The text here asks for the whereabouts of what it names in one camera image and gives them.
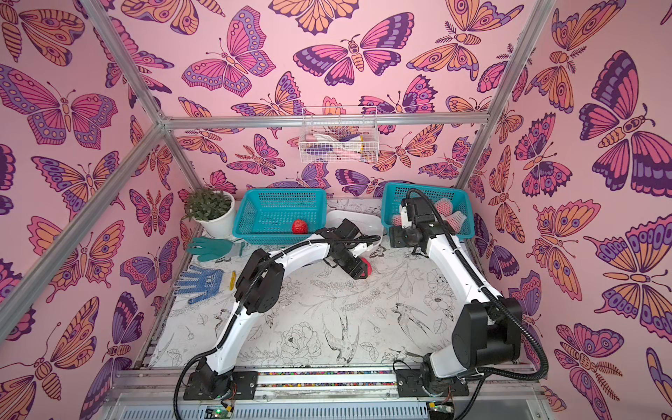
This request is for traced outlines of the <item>red apple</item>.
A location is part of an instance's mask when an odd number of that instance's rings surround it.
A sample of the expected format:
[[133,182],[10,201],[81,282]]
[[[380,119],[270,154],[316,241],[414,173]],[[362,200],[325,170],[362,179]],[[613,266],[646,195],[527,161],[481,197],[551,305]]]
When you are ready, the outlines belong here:
[[365,275],[363,278],[368,278],[372,274],[372,267],[370,262],[366,258],[362,258],[362,263],[365,266]]
[[303,235],[303,234],[307,235],[308,232],[309,232],[309,227],[308,227],[307,222],[305,222],[303,220],[300,220],[300,219],[294,220],[294,222],[292,223],[292,233],[294,235],[296,235],[296,234],[297,235]]

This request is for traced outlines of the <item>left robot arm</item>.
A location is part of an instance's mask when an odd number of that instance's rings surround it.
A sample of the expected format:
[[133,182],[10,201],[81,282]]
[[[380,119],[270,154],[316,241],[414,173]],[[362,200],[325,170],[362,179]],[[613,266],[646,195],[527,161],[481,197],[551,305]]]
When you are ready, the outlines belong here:
[[229,391],[237,357],[259,316],[276,305],[287,276],[308,265],[331,259],[355,280],[369,275],[362,258],[380,236],[341,236],[338,229],[320,229],[304,241],[269,253],[256,250],[234,287],[231,316],[213,348],[195,357],[195,377],[206,391],[220,397]]

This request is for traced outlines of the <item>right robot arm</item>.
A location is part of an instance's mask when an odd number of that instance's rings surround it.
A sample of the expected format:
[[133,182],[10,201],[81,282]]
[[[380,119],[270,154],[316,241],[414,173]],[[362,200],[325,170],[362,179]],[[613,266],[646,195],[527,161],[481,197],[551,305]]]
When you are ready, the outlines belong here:
[[[458,237],[437,222],[419,227],[392,227],[390,245],[411,248],[439,268],[458,299],[458,316],[451,333],[451,345],[423,357],[422,375],[426,383],[461,380],[469,377],[501,376],[534,382],[548,375],[549,361],[539,340],[523,326],[521,305],[505,299],[470,261]],[[500,369],[521,355],[525,338],[539,358],[535,372],[523,374]]]

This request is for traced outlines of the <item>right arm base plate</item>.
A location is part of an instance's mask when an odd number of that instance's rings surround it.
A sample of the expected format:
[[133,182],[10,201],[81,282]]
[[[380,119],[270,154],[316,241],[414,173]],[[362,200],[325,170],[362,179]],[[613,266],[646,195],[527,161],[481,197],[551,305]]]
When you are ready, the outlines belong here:
[[396,369],[399,397],[468,397],[469,388],[458,379],[437,379],[420,369]]

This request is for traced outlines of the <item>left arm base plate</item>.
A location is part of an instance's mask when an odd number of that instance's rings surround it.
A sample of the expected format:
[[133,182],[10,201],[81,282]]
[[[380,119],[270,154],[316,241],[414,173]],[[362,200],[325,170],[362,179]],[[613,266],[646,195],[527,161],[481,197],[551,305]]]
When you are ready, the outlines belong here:
[[258,376],[257,371],[233,371],[217,377],[192,373],[182,399],[201,402],[225,399],[252,400],[257,391]]

